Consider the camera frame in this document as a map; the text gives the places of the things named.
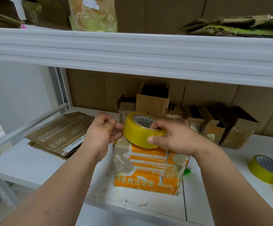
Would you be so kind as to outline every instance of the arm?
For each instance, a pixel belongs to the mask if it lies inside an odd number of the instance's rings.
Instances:
[[[123,125],[100,113],[81,147],[0,226],[75,225],[94,169],[107,154],[108,144],[121,137]]]
[[[169,135],[149,137],[149,143],[196,159],[216,226],[273,226],[273,209],[221,148],[195,133],[185,120],[156,120],[152,128],[158,127]]]

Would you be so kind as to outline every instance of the person's left hand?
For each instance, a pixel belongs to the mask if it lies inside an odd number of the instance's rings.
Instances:
[[[79,150],[85,151],[93,156],[96,162],[100,162],[107,154],[108,144],[123,135],[123,128],[124,125],[116,124],[111,115],[101,112],[89,126]]]

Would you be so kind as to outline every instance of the tape roll inner core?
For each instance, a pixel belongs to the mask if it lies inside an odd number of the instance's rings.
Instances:
[[[145,127],[145,128],[149,128],[151,127],[154,119],[151,117],[146,117],[146,116],[142,116],[142,115],[138,115],[134,117],[134,121],[136,123],[138,123],[139,125]]]
[[[264,157],[264,156],[258,156],[256,157],[256,162],[266,170],[273,173],[273,159]]]

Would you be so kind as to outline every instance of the forearm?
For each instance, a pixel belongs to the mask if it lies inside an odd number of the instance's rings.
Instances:
[[[272,225],[273,209],[256,192],[216,145],[195,156],[211,207],[214,223],[222,225]]]
[[[78,150],[0,226],[75,225],[96,166]]]

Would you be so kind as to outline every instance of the hand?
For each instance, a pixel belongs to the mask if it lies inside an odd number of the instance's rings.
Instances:
[[[123,135],[123,128],[124,125],[116,124],[111,115],[101,112],[89,126],[79,150],[90,153],[96,162],[100,162],[107,154],[108,144]]]
[[[163,128],[168,130],[168,136],[150,136],[148,142],[178,154],[195,156],[198,152],[216,146],[213,142],[194,132],[189,128],[185,119],[158,119],[152,125],[152,129]]]

